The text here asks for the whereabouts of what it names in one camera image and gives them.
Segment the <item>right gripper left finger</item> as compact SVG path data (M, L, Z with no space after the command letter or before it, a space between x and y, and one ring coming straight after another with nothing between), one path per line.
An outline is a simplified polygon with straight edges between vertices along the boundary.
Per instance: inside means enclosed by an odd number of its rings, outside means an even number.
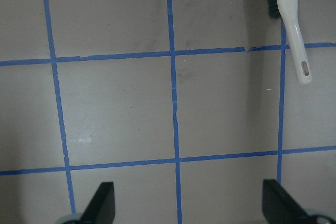
M114 183L103 182L81 215L79 223L113 223L115 219Z

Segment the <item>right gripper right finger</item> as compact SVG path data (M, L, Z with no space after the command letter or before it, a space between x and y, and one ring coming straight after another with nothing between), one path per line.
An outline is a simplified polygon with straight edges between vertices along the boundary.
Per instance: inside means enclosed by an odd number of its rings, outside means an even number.
M318 223L307 214L275 179L264 179L262 212L268 223Z

